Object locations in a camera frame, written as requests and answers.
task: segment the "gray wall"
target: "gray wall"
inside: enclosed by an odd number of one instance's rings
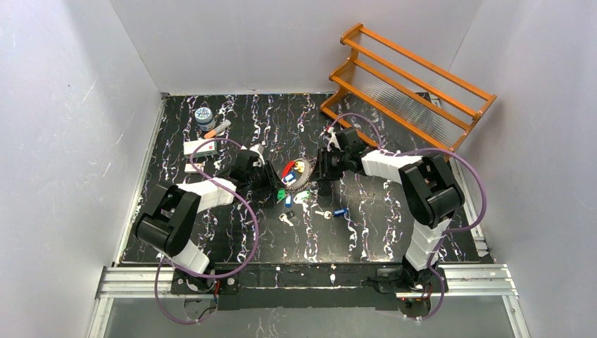
[[[329,92],[356,23],[448,68],[474,1],[112,0],[161,92]]]
[[[498,95],[459,153],[534,337],[597,329],[596,36],[595,1],[486,1],[450,69]]]
[[[160,94],[109,1],[0,2],[0,336],[83,337]]]

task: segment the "orange wooden rail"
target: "orange wooden rail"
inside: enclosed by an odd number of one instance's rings
[[[451,81],[452,83],[462,87],[463,89],[466,89],[470,93],[473,93],[474,95],[476,95],[479,98],[484,100],[483,106],[478,111],[475,111],[475,109],[470,108],[469,106],[466,106],[465,104],[459,102],[459,100],[456,100],[453,97],[447,95],[440,89],[437,89],[436,87],[431,86],[427,82],[406,72],[404,69],[398,67],[397,65],[390,63],[388,60],[382,58],[381,56],[377,55],[373,51],[360,45],[358,43],[358,41],[360,41],[360,40],[355,39],[355,37],[358,37],[360,35],[367,35],[367,36],[371,37],[373,40],[375,40],[376,42],[379,42],[381,45],[391,49],[392,51],[395,51],[396,53],[399,53],[399,54],[405,56],[406,58],[409,58],[410,60],[416,62],[418,65],[425,67],[426,69],[432,71],[433,73],[440,75],[443,78]],[[377,33],[372,32],[371,30],[369,30],[367,28],[364,28],[363,24],[359,23],[359,24],[355,25],[354,27],[352,27],[350,30],[347,30],[342,35],[342,37],[340,39],[340,43],[349,46],[351,48],[351,52],[350,52],[348,58],[346,59],[346,61],[344,61],[336,70],[334,70],[334,72],[332,72],[332,74],[329,75],[329,79],[331,81],[337,83],[339,85],[339,88],[338,88],[338,91],[334,95],[332,95],[330,98],[328,98],[328,100],[326,100],[321,105],[321,111],[331,118],[337,117],[337,115],[332,111],[331,106],[333,104],[335,104],[336,102],[338,102],[338,100],[340,100],[340,98],[342,96],[344,96],[345,94],[352,93],[359,99],[367,102],[371,106],[375,107],[377,110],[383,112],[384,114],[388,115],[390,118],[395,120],[396,122],[398,122],[401,125],[403,125],[404,127],[408,128],[411,132],[414,132],[416,135],[418,135],[419,137],[424,139],[427,143],[429,143],[433,146],[442,148],[442,149],[448,149],[451,151],[455,151],[463,143],[466,136],[469,135],[472,128],[477,124],[477,122],[479,122],[479,119],[485,114],[487,109],[490,107],[490,105],[495,101],[495,99],[497,97],[496,95],[491,95],[491,94],[484,92],[483,90],[475,87],[474,85],[460,79],[459,77],[456,77],[453,74],[448,73],[447,71],[441,69],[440,67],[434,65],[433,63],[430,63],[429,61],[426,61],[425,59],[417,56],[413,52],[408,51],[408,50],[404,49],[403,47],[389,41],[388,39],[385,39],[384,37],[379,36]],[[464,114],[466,114],[467,116],[469,116],[471,118],[471,121],[468,123],[465,121],[462,121],[460,118],[457,118],[456,116],[448,113],[444,109],[441,109],[438,106],[435,106],[434,104],[428,102],[427,100],[423,99],[421,96],[417,95],[416,93],[409,90],[405,86],[401,85],[397,81],[391,79],[389,76],[385,75],[384,73],[378,71],[371,65],[368,65],[367,63],[363,62],[362,60],[359,60],[358,59],[359,54],[363,54],[363,55],[367,56],[373,62],[383,65],[385,68],[390,69],[394,73],[396,73],[396,74],[400,75],[401,77],[407,79],[408,81],[412,82],[414,85],[417,85],[418,87],[420,87],[424,90],[427,90],[429,93],[437,96],[442,101],[445,101],[446,103],[450,104],[451,106],[457,108],[459,111],[462,111]],[[400,115],[395,113],[395,111],[392,111],[390,108],[384,106],[382,103],[374,100],[372,97],[368,96],[365,92],[363,92],[363,91],[359,90],[359,88],[355,87],[351,83],[351,79],[353,77],[356,67],[359,67],[360,69],[375,76],[381,82],[395,88],[399,92],[410,97],[415,102],[417,102],[421,106],[425,107],[428,111],[441,116],[442,118],[446,119],[450,123],[459,127],[460,129],[463,130],[463,133],[456,140],[456,142],[454,144],[444,144],[444,143],[440,142],[438,139],[433,138],[431,135],[429,135],[426,132],[424,132],[423,130],[421,130],[418,126],[416,126],[412,123],[409,123],[407,120],[405,120]],[[340,120],[339,123],[343,127],[351,126],[350,123],[346,122],[345,120]],[[369,145],[371,145],[371,146],[377,145],[377,143],[375,143],[374,140],[370,139],[363,133],[359,132],[359,135],[363,139],[363,141],[367,142]]]

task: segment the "black marbled floor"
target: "black marbled floor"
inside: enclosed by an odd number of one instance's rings
[[[200,106],[208,106],[218,119],[232,122],[224,137],[247,147],[262,144],[264,157],[280,174],[291,159],[314,157],[324,145],[322,131],[331,120],[319,112],[329,94],[273,94],[235,96],[171,96],[158,131],[147,170],[139,207],[158,183],[192,183],[198,174],[185,174],[187,162],[182,153],[184,141],[196,140],[201,132],[192,116]],[[408,151],[426,146],[425,142],[356,98],[347,96],[335,107],[339,113],[361,113],[371,118],[382,134],[388,150]],[[366,134],[374,133],[367,123],[349,118]],[[205,171],[225,168],[237,153],[233,146],[221,144],[219,155],[205,161]],[[378,177],[346,173],[331,190],[313,183],[305,204],[293,204],[296,217],[289,226],[278,220],[289,209],[276,204],[275,196],[249,201],[257,213],[260,234],[255,261],[263,263],[348,263],[399,262],[406,252],[413,231],[413,217],[398,184]],[[346,217],[324,219],[315,211],[348,208]],[[451,227],[466,226],[460,211]],[[242,262],[254,243],[250,216],[235,202],[198,215],[192,239],[212,261]],[[445,261],[478,261],[470,233],[451,235],[441,250]],[[155,263],[157,251],[133,236],[127,242],[122,262]]]

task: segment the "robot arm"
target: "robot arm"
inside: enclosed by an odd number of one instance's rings
[[[406,252],[411,284],[425,282],[429,255],[433,255],[444,230],[456,210],[464,204],[464,194],[442,155],[395,156],[372,150],[360,140],[354,128],[340,132],[328,129],[329,145],[318,151],[312,179],[339,180],[350,170],[367,176],[382,177],[402,185],[412,213],[414,231]]]
[[[232,191],[230,181],[214,178]],[[203,273],[209,258],[190,240],[197,213],[215,206],[225,206],[234,196],[209,181],[156,186],[139,213],[134,226],[136,238],[152,245],[172,262]]]
[[[196,214],[234,201],[232,194],[213,181],[233,192],[237,187],[276,189],[279,178],[271,163],[264,161],[262,152],[261,146],[243,148],[232,169],[223,175],[225,178],[156,186],[135,220],[135,237],[165,254],[173,263],[203,273],[209,258],[190,240]]]

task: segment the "white box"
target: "white box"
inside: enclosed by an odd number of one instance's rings
[[[191,157],[191,155],[193,154],[193,151],[195,151],[195,149],[204,142],[205,142],[204,139],[198,139],[196,141],[185,142],[183,144],[184,155],[186,157]],[[212,156],[212,155],[216,155],[217,153],[218,153],[218,147],[217,147],[215,141],[211,141],[211,142],[207,143],[206,145],[202,146],[197,151],[197,154],[195,154],[195,157]]]

